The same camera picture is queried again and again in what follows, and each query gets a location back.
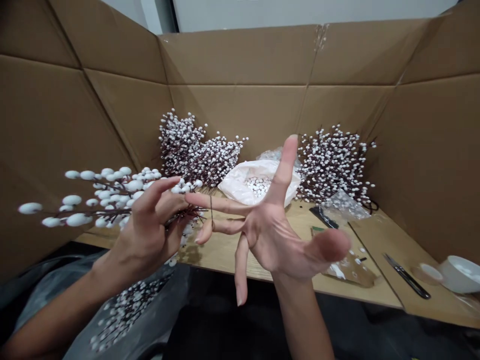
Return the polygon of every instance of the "cardboard box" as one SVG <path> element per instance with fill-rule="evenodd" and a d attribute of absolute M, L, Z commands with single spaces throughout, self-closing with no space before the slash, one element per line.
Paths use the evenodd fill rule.
<path fill-rule="evenodd" d="M 157 164 L 171 107 L 248 136 L 242 160 L 320 125 L 376 137 L 373 199 L 435 260 L 480 263 L 478 0 L 434 19 L 160 37 L 98 0 L 2 6 L 1 280 L 77 234 L 17 206 L 58 204 L 66 170 Z"/>

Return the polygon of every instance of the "black tool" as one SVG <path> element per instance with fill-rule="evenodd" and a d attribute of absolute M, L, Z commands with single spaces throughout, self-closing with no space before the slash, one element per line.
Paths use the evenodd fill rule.
<path fill-rule="evenodd" d="M 405 269 L 403 267 L 401 267 L 399 265 L 398 262 L 396 262 L 395 260 L 393 260 L 388 254 L 386 254 L 385 252 L 383 253 L 383 256 L 385 257 L 385 259 L 388 261 L 388 263 L 396 270 L 397 273 L 400 274 L 400 276 L 403 278 L 403 280 L 406 281 L 406 283 L 408 285 L 410 285 L 410 287 L 418 294 L 420 295 L 422 298 L 424 299 L 430 299 L 431 296 L 430 294 L 423 288 L 420 286 L 420 284 L 418 282 L 415 281 L 415 279 L 408 273 L 405 271 Z"/>
<path fill-rule="evenodd" d="M 310 212 L 315 215 L 317 218 L 321 220 L 322 223 L 324 223 L 326 226 L 328 226 L 331 229 L 338 229 L 339 225 L 333 221 L 331 218 L 329 218 L 327 215 L 324 214 L 324 210 L 319 207 L 319 206 L 314 206 L 310 208 Z"/>

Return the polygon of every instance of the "finger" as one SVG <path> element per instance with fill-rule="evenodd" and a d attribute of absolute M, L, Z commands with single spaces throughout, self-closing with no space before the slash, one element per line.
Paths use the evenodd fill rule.
<path fill-rule="evenodd" d="M 179 211 L 189 207 L 185 195 L 165 191 L 155 206 L 155 213 L 160 224 L 165 224 Z"/>
<path fill-rule="evenodd" d="M 133 215 L 135 216 L 135 213 L 142 216 L 153 214 L 155 212 L 155 206 L 162 197 L 162 194 L 168 189 L 173 188 L 179 181 L 180 176 L 155 181 L 133 204 Z"/>
<path fill-rule="evenodd" d="M 185 216 L 180 220 L 174 221 L 167 227 L 165 245 L 161 250 L 165 261 L 170 259 L 180 249 L 180 242 L 182 240 L 184 229 L 191 220 L 191 216 Z"/>
<path fill-rule="evenodd" d="M 243 205 L 234 200 L 224 197 L 210 196 L 199 192 L 189 192 L 185 194 L 187 203 L 201 207 L 203 209 L 213 209 L 226 214 L 247 216 L 252 206 Z"/>
<path fill-rule="evenodd" d="M 236 304 L 241 306 L 247 301 L 247 258 L 249 256 L 249 242 L 244 232 L 241 233 L 235 251 L 235 288 Z"/>
<path fill-rule="evenodd" d="M 337 229 L 328 229 L 319 232 L 306 243 L 304 251 L 307 257 L 315 260 L 319 265 L 330 265 L 342 260 L 351 247 L 352 242 L 346 233 Z"/>
<path fill-rule="evenodd" d="M 281 204 L 282 206 L 284 205 L 287 189 L 292 182 L 292 172 L 297 158 L 297 146 L 297 135 L 290 135 L 285 140 L 283 150 L 281 151 L 280 164 L 276 169 L 270 188 L 263 201 L 272 204 Z"/>
<path fill-rule="evenodd" d="M 198 245 L 205 244 L 212 236 L 212 233 L 237 234 L 242 231 L 245 224 L 244 220 L 245 219 L 222 219 L 212 221 L 212 219 L 208 219 L 198 232 L 195 243 Z"/>

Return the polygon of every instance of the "white wall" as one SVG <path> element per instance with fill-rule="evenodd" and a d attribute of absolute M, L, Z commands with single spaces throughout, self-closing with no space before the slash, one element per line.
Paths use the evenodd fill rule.
<path fill-rule="evenodd" d="M 167 0 L 102 0 L 155 35 L 175 31 Z"/>
<path fill-rule="evenodd" d="M 141 0 L 102 0 L 123 15 L 148 29 Z"/>
<path fill-rule="evenodd" d="M 181 32 L 429 18 L 457 0 L 174 0 Z"/>

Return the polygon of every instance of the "white bowl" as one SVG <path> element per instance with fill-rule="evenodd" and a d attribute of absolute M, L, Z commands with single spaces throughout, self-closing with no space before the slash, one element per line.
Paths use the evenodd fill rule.
<path fill-rule="evenodd" d="M 459 294 L 480 292 L 480 266 L 460 256 L 451 255 L 438 266 L 442 285 Z"/>

